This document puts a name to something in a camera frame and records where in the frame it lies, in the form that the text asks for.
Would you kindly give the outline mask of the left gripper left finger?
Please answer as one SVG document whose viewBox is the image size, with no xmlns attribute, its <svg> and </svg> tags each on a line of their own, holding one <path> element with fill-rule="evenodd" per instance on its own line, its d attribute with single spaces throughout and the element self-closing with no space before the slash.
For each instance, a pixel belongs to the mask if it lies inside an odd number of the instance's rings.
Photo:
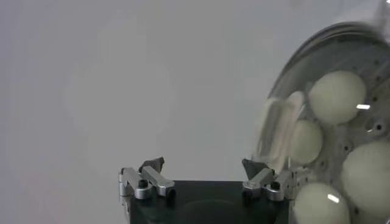
<svg viewBox="0 0 390 224">
<path fill-rule="evenodd" d="M 161 175 L 164 163 L 164 158 L 159 157 L 144 161 L 137 170 L 123 167 L 118 174 L 119 196 L 146 200 L 151 198 L 152 190 L 155 189 L 158 196 L 168 200 L 174 198 L 175 182 Z"/>
</svg>

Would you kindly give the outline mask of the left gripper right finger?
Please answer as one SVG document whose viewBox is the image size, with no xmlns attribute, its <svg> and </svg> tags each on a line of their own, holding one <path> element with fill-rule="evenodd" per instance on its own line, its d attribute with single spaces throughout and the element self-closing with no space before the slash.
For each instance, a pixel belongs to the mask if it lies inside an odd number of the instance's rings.
<svg viewBox="0 0 390 224">
<path fill-rule="evenodd" d="M 265 163 L 243 159 L 241 161 L 248 180 L 243 181 L 242 197 L 252 201 L 265 196 L 270 201 L 295 198 L 294 172 L 282 170 L 277 173 Z"/>
</svg>

